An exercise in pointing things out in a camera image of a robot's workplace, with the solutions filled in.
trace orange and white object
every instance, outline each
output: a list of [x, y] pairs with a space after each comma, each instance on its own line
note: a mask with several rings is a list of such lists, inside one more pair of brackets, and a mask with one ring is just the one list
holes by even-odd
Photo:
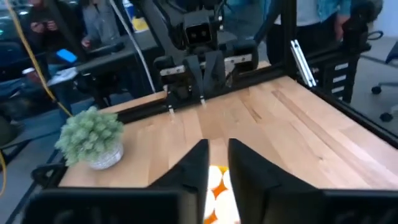
[[239, 213], [227, 167], [210, 166], [205, 224], [237, 224]]

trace white cable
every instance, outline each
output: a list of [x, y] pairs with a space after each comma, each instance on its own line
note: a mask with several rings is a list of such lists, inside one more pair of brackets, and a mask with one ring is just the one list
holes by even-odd
[[148, 69], [148, 66], [147, 66], [147, 62], [145, 61], [145, 58], [144, 58], [144, 56], [143, 56], [143, 54], [141, 52], [140, 47], [138, 46], [137, 41], [133, 37], [133, 35], [132, 35], [132, 33], [131, 33], [130, 29], [129, 29], [129, 26], [126, 24], [126, 21], [123, 19], [123, 16], [122, 16], [120, 10], [118, 9], [118, 7], [116, 6], [116, 4], [114, 3], [114, 0], [109, 0], [109, 2], [111, 3], [112, 8], [115, 11], [116, 15], [118, 16], [119, 20], [122, 22], [122, 25], [123, 25], [124, 29], [126, 30], [127, 34], [129, 35], [132, 44], [135, 46], [135, 48], [136, 48], [136, 50], [138, 52], [138, 56], [141, 59], [141, 62], [143, 64], [145, 72], [147, 74], [150, 87], [152, 88], [152, 91], [155, 93], [156, 91], [155, 91], [155, 87], [154, 87], [154, 82], [152, 81], [152, 77], [150, 76], [150, 72], [149, 72], [149, 69]]

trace wooden tabletop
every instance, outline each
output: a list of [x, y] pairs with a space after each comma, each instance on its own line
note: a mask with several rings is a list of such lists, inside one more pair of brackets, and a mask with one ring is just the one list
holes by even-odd
[[[147, 96], [105, 109], [117, 112], [164, 97]], [[124, 156], [106, 170], [81, 162], [61, 186], [145, 187], [200, 139], [210, 141], [210, 164], [227, 166], [236, 138], [316, 187], [398, 189], [398, 151], [289, 77], [220, 96], [124, 126]]]

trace green plant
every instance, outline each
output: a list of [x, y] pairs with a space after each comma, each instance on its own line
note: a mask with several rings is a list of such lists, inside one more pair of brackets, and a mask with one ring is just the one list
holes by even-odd
[[79, 161], [95, 161], [105, 152], [114, 150], [122, 132], [123, 124], [116, 114], [100, 113], [91, 107], [68, 119], [55, 147], [62, 151], [68, 166]]

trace blue jacket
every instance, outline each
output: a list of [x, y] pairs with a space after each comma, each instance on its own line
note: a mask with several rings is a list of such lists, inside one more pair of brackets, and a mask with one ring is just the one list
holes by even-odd
[[[280, 0], [265, 0], [264, 18], [266, 18], [271, 1]], [[327, 20], [335, 12], [348, 16], [351, 12], [351, 1], [352, 0], [318, 0], [318, 15], [321, 21]]]

